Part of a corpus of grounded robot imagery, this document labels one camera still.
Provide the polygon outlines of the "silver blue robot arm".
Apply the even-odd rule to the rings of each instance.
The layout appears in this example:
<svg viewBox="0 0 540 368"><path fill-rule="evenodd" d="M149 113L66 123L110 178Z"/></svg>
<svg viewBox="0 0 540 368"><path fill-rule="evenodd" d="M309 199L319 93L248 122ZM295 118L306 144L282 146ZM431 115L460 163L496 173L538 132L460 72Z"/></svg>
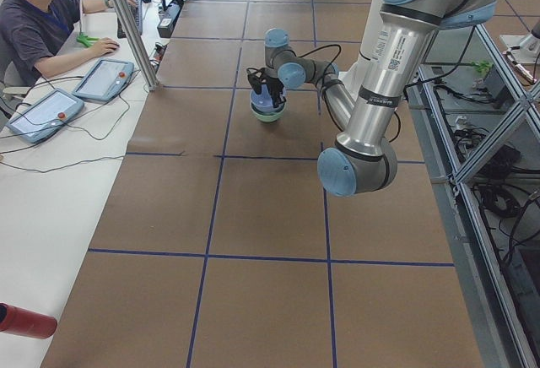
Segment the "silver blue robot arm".
<svg viewBox="0 0 540 368"><path fill-rule="evenodd" d="M287 90L316 87L339 129L334 145L320 153L317 173L325 190L337 197L378 191L393 181L397 157L386 130L430 39L439 30L486 22L496 0L372 0L372 5L381 24L366 25L375 39L370 56L351 68L357 89L346 87L333 62L298 56L288 34L276 28L265 35L264 66L247 71L251 98L269 100L269 110L256 102L251 106L263 121L281 115Z"/></svg>

